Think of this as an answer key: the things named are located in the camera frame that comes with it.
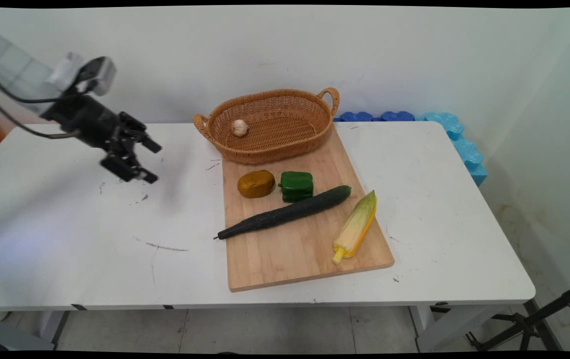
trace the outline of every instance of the wicker basket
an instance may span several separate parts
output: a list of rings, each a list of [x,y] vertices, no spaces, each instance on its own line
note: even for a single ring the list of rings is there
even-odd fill
[[[333,105],[323,100],[329,93]],[[194,125],[223,157],[242,164],[260,164],[300,155],[318,148],[333,124],[340,96],[335,88],[318,95],[279,89],[233,98],[209,116],[194,116]],[[237,137],[232,123],[244,120],[247,134]]]

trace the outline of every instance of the cucumber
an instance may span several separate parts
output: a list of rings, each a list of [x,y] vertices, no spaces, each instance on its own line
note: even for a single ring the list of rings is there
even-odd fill
[[[290,204],[287,207],[251,216],[230,228],[221,230],[214,239],[228,239],[239,234],[275,227],[276,225],[319,213],[344,202],[349,195],[351,195],[350,186],[338,186],[329,191],[324,191],[319,195],[315,195],[314,197],[305,198],[304,200]]]

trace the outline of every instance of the garlic bulb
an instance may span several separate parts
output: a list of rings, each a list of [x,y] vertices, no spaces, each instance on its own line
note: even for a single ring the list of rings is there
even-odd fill
[[[249,127],[243,120],[235,120],[234,123],[232,123],[232,133],[236,136],[243,137],[248,129]]]

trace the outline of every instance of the scratch mark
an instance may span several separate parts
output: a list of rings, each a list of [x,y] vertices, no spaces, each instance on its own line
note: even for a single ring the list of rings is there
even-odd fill
[[[267,67],[267,66],[272,66],[278,63],[257,63],[256,67]]]
[[[134,237],[132,236],[132,238],[136,239],[137,241],[141,242],[142,240],[140,238]],[[162,245],[156,245],[154,243],[149,243],[149,242],[145,242],[146,245],[151,246],[151,247],[155,247],[157,248],[157,250],[159,249],[166,249],[166,250],[173,250],[175,252],[189,252],[189,249],[180,249],[180,248],[171,248],[171,247],[163,247]]]
[[[157,256],[157,253],[158,253],[158,252],[159,252],[159,248],[157,248],[157,249],[154,251],[154,255],[152,255],[152,263],[151,263],[151,264],[152,264],[152,280],[154,281],[154,290],[157,290],[157,278],[156,278],[156,276],[154,275],[154,257]]]

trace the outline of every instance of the corn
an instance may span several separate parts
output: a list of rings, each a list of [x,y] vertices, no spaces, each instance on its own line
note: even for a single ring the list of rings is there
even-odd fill
[[[376,193],[371,191],[356,204],[349,218],[347,218],[347,222],[333,241],[333,250],[336,254],[332,261],[335,265],[340,264],[342,257],[349,258],[356,253],[365,234],[367,234],[367,230],[369,230],[371,222],[376,217],[377,203]]]

